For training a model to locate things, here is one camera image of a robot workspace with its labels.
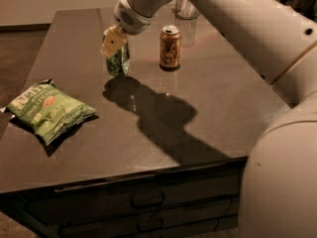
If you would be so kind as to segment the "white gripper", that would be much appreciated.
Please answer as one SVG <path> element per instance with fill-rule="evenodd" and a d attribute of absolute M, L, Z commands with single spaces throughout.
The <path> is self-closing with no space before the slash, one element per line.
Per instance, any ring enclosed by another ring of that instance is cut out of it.
<path fill-rule="evenodd" d="M 160 7 L 172 0 L 118 0 L 114 18 L 118 25 L 103 33 L 101 54 L 110 59 L 127 43 L 127 34 L 137 35 L 147 28 Z"/>

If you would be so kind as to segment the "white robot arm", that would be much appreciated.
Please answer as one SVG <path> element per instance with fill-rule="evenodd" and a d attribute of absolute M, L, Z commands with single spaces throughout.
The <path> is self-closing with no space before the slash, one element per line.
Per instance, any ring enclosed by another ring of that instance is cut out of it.
<path fill-rule="evenodd" d="M 171 0 L 118 0 L 104 33 L 109 58 Z M 317 238 L 317 25 L 274 0 L 189 0 L 289 105 L 252 149 L 239 238 Z"/>

